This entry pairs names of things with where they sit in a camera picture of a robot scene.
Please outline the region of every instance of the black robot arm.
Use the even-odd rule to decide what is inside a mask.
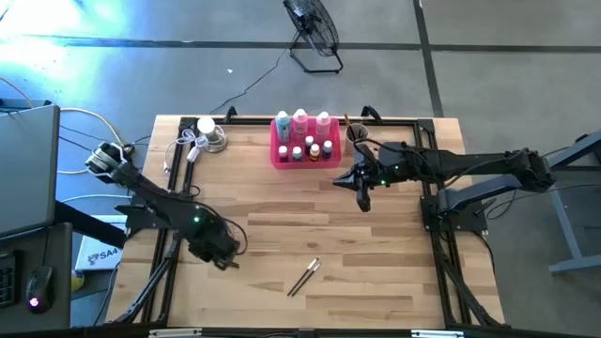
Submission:
[[[138,172],[123,149],[101,143],[85,162],[87,170],[105,183],[126,187],[144,200],[141,206],[118,206],[129,217],[146,220],[147,227],[177,231],[189,242],[188,250],[219,269],[234,263],[240,242],[230,235],[227,219],[215,209],[157,186]]]
[[[379,145],[378,159],[364,142]],[[542,192],[553,185],[547,161],[527,148],[495,154],[457,155],[448,150],[409,146],[404,142],[355,142],[353,166],[333,184],[357,192],[357,204],[369,211],[369,189],[419,180],[439,186],[440,212],[459,210],[471,202],[514,189]],[[444,189],[444,182],[463,175],[504,175],[500,185],[474,185],[469,190]]]

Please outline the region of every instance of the wooden tabletop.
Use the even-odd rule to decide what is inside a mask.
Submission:
[[[144,175],[166,187],[163,152],[177,136],[180,115],[158,115]],[[459,123],[435,118],[439,148],[464,153]],[[394,184],[370,192],[362,213],[355,192],[331,182],[352,164],[323,170],[275,170],[269,126],[223,126],[220,154],[203,154],[193,184],[199,201],[243,226],[248,253],[240,269],[221,271],[181,247],[170,326],[263,328],[443,328],[432,244],[419,210],[422,187]],[[369,127],[379,141],[414,144],[406,127]],[[185,165],[180,165],[181,187]],[[456,186],[470,184],[468,177]],[[124,248],[107,320],[122,314],[145,285],[157,231],[146,230]],[[503,320],[488,251],[480,239],[457,234],[464,278],[490,314]],[[288,290],[316,257],[321,268],[290,298]],[[452,296],[454,313],[456,293]],[[162,284],[155,299],[155,314]]]

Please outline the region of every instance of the black fan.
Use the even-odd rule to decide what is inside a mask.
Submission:
[[[296,43],[300,37],[311,44],[311,47],[319,55],[328,57],[336,56],[339,69],[310,70],[292,53],[290,56],[308,73],[338,73],[343,68],[342,61],[338,56],[338,33],[330,14],[319,0],[284,0],[284,7],[288,11],[292,23],[297,28],[297,36],[293,41]]]

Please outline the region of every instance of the gray concrete floor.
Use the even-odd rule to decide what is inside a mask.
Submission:
[[[343,42],[419,43],[410,0],[323,0]],[[154,40],[289,41],[294,33],[279,0],[40,0],[15,2],[0,34]],[[598,45],[594,0],[423,0],[430,41],[437,44]],[[31,98],[85,108],[107,117],[128,141],[150,134],[157,114],[205,114],[269,69],[275,49],[58,47],[51,40],[0,42],[0,69]],[[329,59],[300,51],[307,63]],[[432,116],[421,52],[340,53],[338,76],[300,71],[289,57],[249,94],[240,114],[304,108],[358,115],[365,104],[387,116]],[[601,127],[601,54],[434,53],[444,115],[458,117],[468,152],[570,145]],[[0,86],[0,97],[17,94]],[[99,121],[63,114],[66,126],[111,139]],[[96,141],[68,131],[86,146]],[[60,144],[59,168],[83,166],[87,153]],[[138,163],[144,154],[135,158]],[[90,176],[59,176],[56,198],[124,193]],[[120,201],[74,202],[85,212],[115,213]],[[490,223],[490,244],[506,320],[516,328],[600,335],[601,271],[551,276],[569,258],[548,197],[516,202]],[[90,292],[108,276],[90,276]],[[72,303],[72,325],[89,325],[103,293]]]

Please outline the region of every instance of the keyboard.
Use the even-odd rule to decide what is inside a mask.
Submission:
[[[14,252],[0,253],[0,308],[17,303],[16,265]]]

